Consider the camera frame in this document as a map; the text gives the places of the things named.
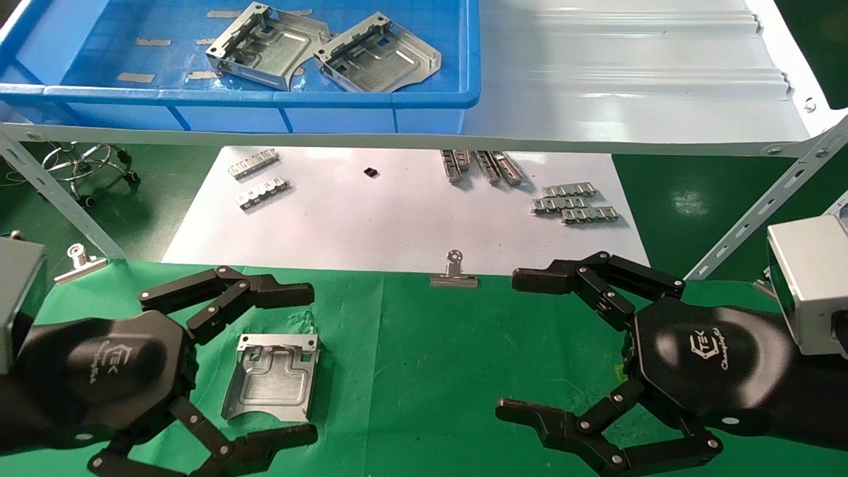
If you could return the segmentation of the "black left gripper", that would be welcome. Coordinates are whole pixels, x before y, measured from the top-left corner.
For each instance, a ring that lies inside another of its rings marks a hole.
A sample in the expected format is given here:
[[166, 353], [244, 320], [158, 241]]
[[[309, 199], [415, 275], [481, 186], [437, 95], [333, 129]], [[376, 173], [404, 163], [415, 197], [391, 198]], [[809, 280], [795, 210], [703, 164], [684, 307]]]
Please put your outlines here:
[[[88, 462], [97, 476], [242, 476], [267, 471], [281, 450], [314, 444], [305, 423], [228, 441], [188, 400], [197, 357], [181, 324], [159, 311], [123, 320], [36, 324], [15, 359], [15, 452], [110, 441]], [[209, 452], [180, 473], [130, 458], [178, 420]]]

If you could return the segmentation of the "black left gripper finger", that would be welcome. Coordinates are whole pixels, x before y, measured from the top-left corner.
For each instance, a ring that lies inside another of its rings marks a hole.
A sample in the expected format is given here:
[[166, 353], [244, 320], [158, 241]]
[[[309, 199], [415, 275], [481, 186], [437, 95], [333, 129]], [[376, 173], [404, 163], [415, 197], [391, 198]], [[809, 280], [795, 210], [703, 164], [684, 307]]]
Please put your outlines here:
[[206, 306], [187, 321], [193, 344], [206, 345], [253, 307], [264, 310], [306, 306], [315, 301], [311, 284], [279, 284], [270, 274], [246, 275], [228, 266], [198, 272], [143, 290], [143, 311], [170, 314], [190, 306]]

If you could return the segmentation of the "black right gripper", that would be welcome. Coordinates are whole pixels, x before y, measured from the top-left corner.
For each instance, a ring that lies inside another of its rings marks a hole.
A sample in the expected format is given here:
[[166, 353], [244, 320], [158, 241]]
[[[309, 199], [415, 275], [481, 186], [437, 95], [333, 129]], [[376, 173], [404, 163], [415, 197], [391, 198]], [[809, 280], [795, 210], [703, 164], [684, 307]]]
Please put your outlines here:
[[[600, 476], [645, 476], [709, 464], [723, 442], [706, 427], [745, 437], [796, 437], [788, 378], [797, 348], [778, 314], [677, 301], [686, 287], [682, 279], [605, 251], [553, 260], [545, 269], [517, 268], [511, 284], [527, 293], [573, 293], [612, 329], [627, 330], [630, 380], [584, 414], [497, 401], [497, 419], [533, 428], [543, 447], [578, 456]], [[655, 302], [636, 312], [618, 290]], [[681, 438], [615, 446], [604, 432], [638, 404]]]

